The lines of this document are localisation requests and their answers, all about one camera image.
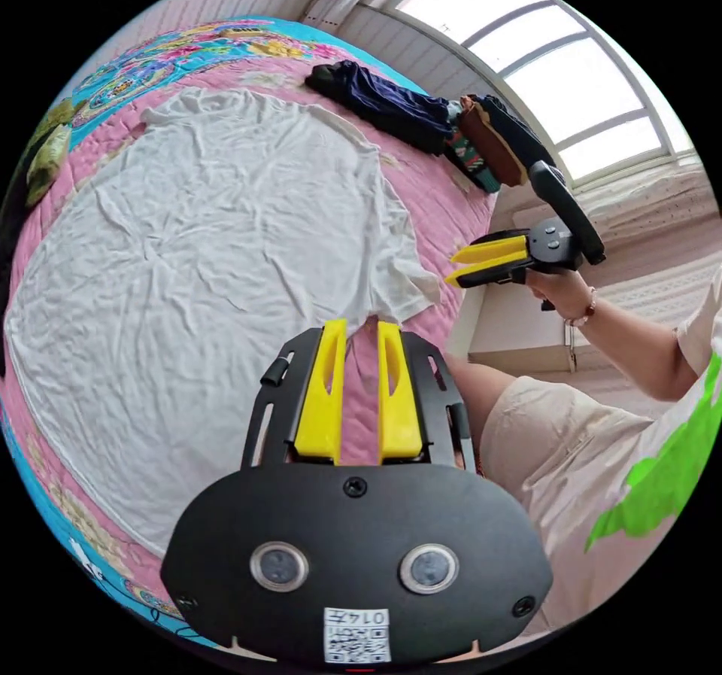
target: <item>black handle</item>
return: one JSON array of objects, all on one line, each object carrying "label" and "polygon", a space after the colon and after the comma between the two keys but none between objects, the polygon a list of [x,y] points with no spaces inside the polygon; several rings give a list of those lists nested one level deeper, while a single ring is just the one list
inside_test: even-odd
[{"label": "black handle", "polygon": [[584,258],[592,266],[596,266],[606,259],[604,244],[560,176],[561,174],[555,172],[544,161],[538,161],[529,168],[529,181],[534,193],[551,206],[554,213],[578,240]]}]

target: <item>screw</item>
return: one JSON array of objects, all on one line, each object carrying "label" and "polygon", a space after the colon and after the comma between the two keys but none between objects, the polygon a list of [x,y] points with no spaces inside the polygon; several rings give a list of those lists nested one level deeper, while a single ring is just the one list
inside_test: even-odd
[{"label": "screw", "polygon": [[533,597],[522,597],[514,603],[514,606],[511,608],[511,614],[514,617],[524,617],[534,609],[535,605],[536,600]]},{"label": "screw", "polygon": [[189,612],[190,610],[194,610],[198,606],[198,602],[194,597],[189,597],[188,595],[182,594],[175,603],[178,605],[178,609],[181,612]]},{"label": "screw", "polygon": [[344,493],[348,497],[363,497],[366,494],[367,484],[364,479],[360,477],[349,477],[344,482]]}]

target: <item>camera lens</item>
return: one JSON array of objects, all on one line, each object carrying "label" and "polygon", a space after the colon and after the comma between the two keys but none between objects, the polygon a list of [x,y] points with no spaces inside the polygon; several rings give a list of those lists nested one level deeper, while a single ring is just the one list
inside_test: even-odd
[{"label": "camera lens", "polygon": [[250,557],[250,573],[261,587],[274,592],[292,592],[308,576],[303,553],[285,542],[267,542]]}]

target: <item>t-shirt sleeve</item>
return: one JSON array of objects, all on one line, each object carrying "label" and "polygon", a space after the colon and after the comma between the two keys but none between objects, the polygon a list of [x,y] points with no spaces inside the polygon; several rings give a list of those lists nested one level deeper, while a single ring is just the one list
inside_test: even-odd
[{"label": "t-shirt sleeve", "polygon": [[682,356],[701,376],[712,356],[714,317],[722,309],[722,266],[717,270],[704,300],[697,310],[677,327],[677,341]]}]

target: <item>person's leg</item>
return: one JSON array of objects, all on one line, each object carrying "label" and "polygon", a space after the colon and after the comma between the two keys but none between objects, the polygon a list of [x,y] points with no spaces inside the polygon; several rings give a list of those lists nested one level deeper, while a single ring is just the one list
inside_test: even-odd
[{"label": "person's leg", "polygon": [[466,405],[474,454],[478,460],[481,435],[489,414],[516,378],[491,366],[472,364],[452,354],[444,354],[444,360]]}]

